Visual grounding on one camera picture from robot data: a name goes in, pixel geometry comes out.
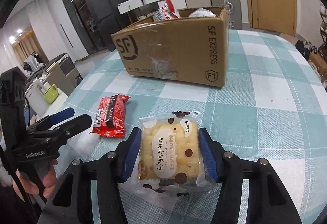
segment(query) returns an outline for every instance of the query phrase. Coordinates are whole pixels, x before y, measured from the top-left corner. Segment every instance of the human hand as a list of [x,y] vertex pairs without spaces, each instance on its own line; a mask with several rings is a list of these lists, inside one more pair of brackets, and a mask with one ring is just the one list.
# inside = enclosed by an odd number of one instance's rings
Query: human hand
[[[43,185],[45,187],[44,191],[43,191],[43,196],[45,198],[48,198],[50,196],[50,194],[53,192],[56,183],[57,183],[57,178],[56,178],[56,172],[53,166],[57,165],[58,161],[56,160],[50,160],[49,163],[49,171],[48,174],[45,175],[45,177],[43,178]],[[31,194],[31,195],[38,195],[39,194],[39,188],[36,186],[35,183],[31,182],[30,180],[22,177],[19,173],[19,171],[17,170],[16,172],[20,182],[22,183],[22,186],[25,190],[25,192],[27,194]],[[23,197],[18,189],[18,186],[15,182],[12,183],[12,186],[14,188],[14,191],[16,192],[16,194],[20,197],[21,200],[23,200]]]

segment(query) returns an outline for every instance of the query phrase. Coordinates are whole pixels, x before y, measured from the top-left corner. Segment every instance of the f1 shield logo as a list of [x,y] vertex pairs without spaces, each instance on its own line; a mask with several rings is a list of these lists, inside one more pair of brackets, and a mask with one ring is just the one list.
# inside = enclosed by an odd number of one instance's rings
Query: f1 shield logo
[[205,71],[205,77],[208,79],[210,82],[215,82],[218,79],[218,73],[215,71]]
[[119,51],[125,60],[134,60],[138,56],[138,49],[136,42],[132,35],[128,37],[117,39],[116,44],[120,48]]

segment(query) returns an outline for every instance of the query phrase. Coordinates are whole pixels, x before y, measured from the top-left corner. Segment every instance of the brown curtain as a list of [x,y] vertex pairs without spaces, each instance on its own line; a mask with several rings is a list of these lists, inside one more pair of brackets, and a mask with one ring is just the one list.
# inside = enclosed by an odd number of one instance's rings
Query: brown curtain
[[35,53],[39,54],[39,57],[44,63],[49,61],[42,50],[33,29],[28,31],[25,35],[20,37],[17,42],[12,44],[12,48],[21,63],[23,63],[28,56]]

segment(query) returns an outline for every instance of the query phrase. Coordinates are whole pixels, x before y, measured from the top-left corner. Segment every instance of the red and white snack bag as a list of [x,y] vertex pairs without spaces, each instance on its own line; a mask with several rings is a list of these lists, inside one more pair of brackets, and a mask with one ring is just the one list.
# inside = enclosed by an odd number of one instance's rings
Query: red and white snack bag
[[171,0],[166,0],[163,7],[161,7],[154,16],[156,21],[170,20],[180,18],[178,11],[174,8]]
[[125,95],[102,98],[92,132],[107,137],[124,137],[125,103],[129,99]]

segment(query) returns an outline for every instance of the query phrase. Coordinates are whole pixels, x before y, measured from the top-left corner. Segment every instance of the ceiling light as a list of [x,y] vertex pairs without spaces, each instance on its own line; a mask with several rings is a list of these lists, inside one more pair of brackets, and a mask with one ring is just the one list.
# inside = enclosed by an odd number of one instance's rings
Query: ceiling light
[[13,36],[9,37],[9,42],[11,44],[15,43],[15,37],[13,37]]

